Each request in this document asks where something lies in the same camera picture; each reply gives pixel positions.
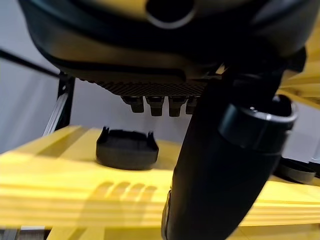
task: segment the black plastic housing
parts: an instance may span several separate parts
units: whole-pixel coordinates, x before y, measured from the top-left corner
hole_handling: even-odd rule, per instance
[[[136,131],[109,130],[104,127],[96,142],[97,161],[115,169],[148,170],[158,157],[154,134]]]

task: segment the yellow platform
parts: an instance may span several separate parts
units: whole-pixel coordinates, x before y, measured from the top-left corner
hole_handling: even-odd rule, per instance
[[[118,170],[96,163],[100,132],[70,126],[0,155],[0,225],[158,229],[180,145],[158,141],[155,169]],[[319,223],[319,182],[272,177],[240,225]]]
[[[242,226],[227,240],[319,240],[318,224]],[[160,228],[55,227],[47,240],[162,240]]]

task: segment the metal rod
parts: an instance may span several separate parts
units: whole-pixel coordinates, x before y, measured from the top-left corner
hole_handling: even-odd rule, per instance
[[[3,233],[2,240],[16,240],[19,236],[20,229],[6,229]]]
[[[36,64],[34,64],[32,62],[24,60],[24,59],[22,59],[22,58],[20,58],[18,56],[15,56],[15,55],[13,55],[13,54],[11,54],[11,53],[9,53],[7,51],[1,50],[1,49],[0,49],[0,58],[3,58],[3,59],[8,60],[10,62],[16,63],[18,65],[27,67],[29,69],[33,69],[33,70],[38,71],[40,73],[47,74],[47,75],[55,77],[55,78],[59,77],[59,75],[54,73],[53,71],[45,69],[42,66],[36,65]]]
[[[46,125],[45,130],[43,132],[43,136],[47,136],[56,130],[56,127],[59,123],[62,112],[64,110],[64,107],[66,105],[67,99],[68,99],[68,93],[64,93],[58,97],[55,103],[54,109],[52,111],[52,114],[50,116],[49,122]]]

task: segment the yellow surface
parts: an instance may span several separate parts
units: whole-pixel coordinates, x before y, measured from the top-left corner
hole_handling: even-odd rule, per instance
[[[280,88],[293,100],[320,109],[320,14],[306,50],[307,62],[303,72],[285,79]]]
[[[119,170],[95,162],[100,132],[66,127],[0,155],[0,225],[160,227],[180,145],[158,141],[155,169]],[[319,183],[272,177],[240,225],[315,223]]]
[[[243,226],[227,240],[319,240],[317,224],[286,226]],[[161,230],[155,228],[67,228],[54,227],[48,240],[162,240]]]

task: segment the black metal frame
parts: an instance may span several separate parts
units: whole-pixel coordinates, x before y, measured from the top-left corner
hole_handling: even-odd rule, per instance
[[[37,72],[46,74],[48,76],[58,78],[58,93],[57,93],[57,101],[55,107],[52,111],[51,117],[48,121],[48,124],[44,130],[43,135],[49,135],[52,132],[62,129],[70,124],[71,118],[71,110],[72,103],[74,97],[74,89],[75,89],[75,77],[69,76],[64,72],[60,72],[56,74],[48,69],[45,69],[42,66],[29,62],[25,59],[22,59],[18,56],[15,56],[7,51],[0,49],[0,58],[3,58],[7,61],[13,62],[20,66],[29,68],[31,70],[35,70]],[[50,230],[44,230],[43,239],[46,240]],[[17,240],[20,234],[20,229],[5,229],[3,233],[3,240]]]

